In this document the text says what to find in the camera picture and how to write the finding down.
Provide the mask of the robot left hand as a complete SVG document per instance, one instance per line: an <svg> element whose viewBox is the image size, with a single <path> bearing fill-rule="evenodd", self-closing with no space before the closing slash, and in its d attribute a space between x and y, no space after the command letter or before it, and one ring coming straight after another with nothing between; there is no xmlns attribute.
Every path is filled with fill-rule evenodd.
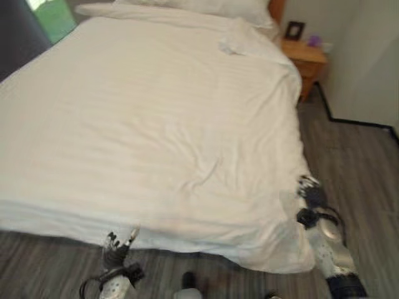
<svg viewBox="0 0 399 299"><path fill-rule="evenodd" d="M110 232L104 242L102 249L102 265L104 270L112 270L123 267L125 258L133 241L137 238L140 228L134 228L128 239L120 242L114 232Z"/></svg>

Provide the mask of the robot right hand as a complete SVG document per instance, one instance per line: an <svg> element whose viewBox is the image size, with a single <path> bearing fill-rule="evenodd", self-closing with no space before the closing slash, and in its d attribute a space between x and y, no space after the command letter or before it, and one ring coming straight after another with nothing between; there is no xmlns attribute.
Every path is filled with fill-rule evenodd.
<svg viewBox="0 0 399 299"><path fill-rule="evenodd" d="M316 178L302 175L298 183L297 194L305 200L309 208L314 209L327 205L326 193Z"/></svg>

